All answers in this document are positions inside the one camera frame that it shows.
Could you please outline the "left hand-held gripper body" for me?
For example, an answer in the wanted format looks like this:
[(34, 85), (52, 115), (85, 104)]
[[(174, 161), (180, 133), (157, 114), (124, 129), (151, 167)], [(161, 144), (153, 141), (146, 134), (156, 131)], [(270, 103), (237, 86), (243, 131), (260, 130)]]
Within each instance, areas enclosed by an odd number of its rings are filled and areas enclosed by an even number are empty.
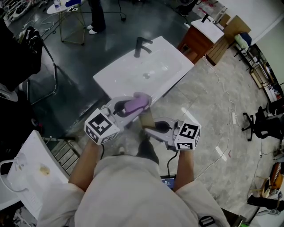
[(107, 106), (97, 108), (84, 123), (85, 133), (97, 145), (102, 145), (115, 139), (122, 132), (118, 117), (125, 116), (125, 110), (111, 111)]

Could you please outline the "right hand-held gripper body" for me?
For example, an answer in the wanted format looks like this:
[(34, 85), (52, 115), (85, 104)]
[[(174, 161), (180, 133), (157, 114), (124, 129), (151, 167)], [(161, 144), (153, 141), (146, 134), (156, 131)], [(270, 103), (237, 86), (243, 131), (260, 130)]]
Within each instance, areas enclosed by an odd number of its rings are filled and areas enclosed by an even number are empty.
[(190, 120), (176, 120), (165, 141), (173, 151), (195, 150), (201, 134), (201, 125)]

